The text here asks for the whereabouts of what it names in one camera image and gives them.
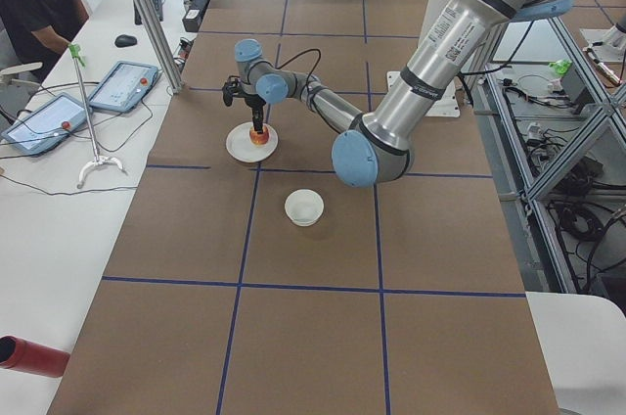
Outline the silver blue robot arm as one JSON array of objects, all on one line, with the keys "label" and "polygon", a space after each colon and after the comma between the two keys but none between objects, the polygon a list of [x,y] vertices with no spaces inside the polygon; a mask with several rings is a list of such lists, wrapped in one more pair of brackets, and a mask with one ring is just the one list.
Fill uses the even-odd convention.
[{"label": "silver blue robot arm", "polygon": [[382,102],[363,113],[314,75],[280,70],[262,57],[254,39],[235,46],[238,75],[225,82],[226,105],[242,98],[255,129],[263,107],[298,99],[337,133],[332,162],[339,179],[370,187],[402,177],[414,160],[412,133],[440,100],[478,44],[496,25],[530,22],[568,12],[574,0],[449,0]]}]

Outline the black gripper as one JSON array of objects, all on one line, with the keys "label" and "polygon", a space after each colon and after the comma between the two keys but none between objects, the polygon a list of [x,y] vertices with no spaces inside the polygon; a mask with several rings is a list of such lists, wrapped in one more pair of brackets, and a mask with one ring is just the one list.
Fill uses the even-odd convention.
[{"label": "black gripper", "polygon": [[258,94],[244,94],[246,105],[252,109],[253,131],[263,133],[264,129],[264,111],[263,107],[266,102]]}]

